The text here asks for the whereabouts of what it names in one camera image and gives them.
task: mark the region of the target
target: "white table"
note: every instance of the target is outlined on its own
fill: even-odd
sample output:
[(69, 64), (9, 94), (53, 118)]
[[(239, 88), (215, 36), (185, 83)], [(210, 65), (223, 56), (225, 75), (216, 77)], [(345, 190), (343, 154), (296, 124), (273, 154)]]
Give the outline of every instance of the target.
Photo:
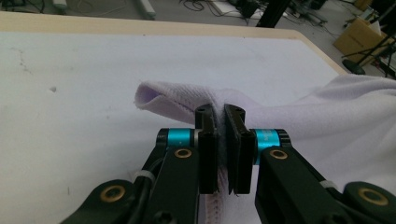
[(0, 223), (56, 223), (131, 179), (161, 128), (144, 80), (237, 89), (266, 105), (344, 74), (295, 31), (0, 12)]

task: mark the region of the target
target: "brass screw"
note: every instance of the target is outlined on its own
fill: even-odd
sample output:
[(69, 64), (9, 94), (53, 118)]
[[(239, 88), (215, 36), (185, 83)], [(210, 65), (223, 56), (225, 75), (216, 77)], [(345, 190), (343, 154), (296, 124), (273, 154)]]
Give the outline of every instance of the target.
[(100, 199), (105, 203), (114, 203), (125, 194), (125, 188), (121, 185), (114, 185), (105, 188), (100, 194)]
[(175, 151), (175, 156), (181, 159), (186, 159), (192, 155), (191, 150), (182, 148)]
[[(361, 198), (369, 203), (373, 203), (379, 206), (385, 206), (389, 204), (388, 198), (374, 189), (361, 188), (359, 189), (358, 193)], [(373, 194), (375, 198), (370, 197), (367, 193)]]
[(277, 149), (271, 150), (270, 155), (275, 159), (279, 160), (285, 160), (288, 157), (288, 154), (286, 154), (286, 152)]

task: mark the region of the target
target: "white tabletop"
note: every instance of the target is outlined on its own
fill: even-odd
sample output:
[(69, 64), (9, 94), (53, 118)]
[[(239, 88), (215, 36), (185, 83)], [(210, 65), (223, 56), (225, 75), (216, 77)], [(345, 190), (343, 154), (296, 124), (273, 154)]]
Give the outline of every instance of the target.
[(338, 74), (298, 39), (0, 33), (0, 223), (57, 223), (99, 184), (131, 180), (161, 128), (144, 80), (283, 105)]

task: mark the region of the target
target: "white cloth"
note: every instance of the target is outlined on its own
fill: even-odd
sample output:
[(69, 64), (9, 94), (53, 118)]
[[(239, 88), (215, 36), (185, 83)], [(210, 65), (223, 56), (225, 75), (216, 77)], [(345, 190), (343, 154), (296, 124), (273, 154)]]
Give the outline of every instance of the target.
[[(285, 129), (293, 146), (340, 190), (348, 182), (366, 181), (396, 194), (393, 80), (340, 76), (282, 106), (260, 105), (239, 91), (166, 82), (143, 82), (135, 95), (138, 108), (191, 124), (194, 109), (209, 103), (215, 107), (220, 132), (224, 130), (223, 105), (238, 105), (247, 112), (248, 128)], [(220, 164), (224, 164), (223, 143), (220, 156)], [(254, 207), (257, 174), (255, 166), (251, 193), (237, 197), (228, 195), (226, 171), (220, 167), (220, 193), (206, 196), (206, 223), (260, 223)]]

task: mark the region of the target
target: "white cable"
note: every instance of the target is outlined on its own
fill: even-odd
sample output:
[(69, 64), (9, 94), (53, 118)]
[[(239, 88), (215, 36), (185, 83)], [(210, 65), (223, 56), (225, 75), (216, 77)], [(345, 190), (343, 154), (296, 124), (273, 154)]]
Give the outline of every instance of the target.
[(151, 183), (152, 183), (151, 186), (154, 186), (154, 184), (155, 184), (155, 175), (154, 175), (152, 172), (147, 171), (147, 170), (136, 171), (136, 173), (134, 173), (133, 182), (135, 182), (136, 179), (137, 179), (139, 176), (147, 177), (148, 179), (151, 180)]
[(325, 189), (338, 189), (337, 186), (331, 180), (320, 181), (319, 184)]

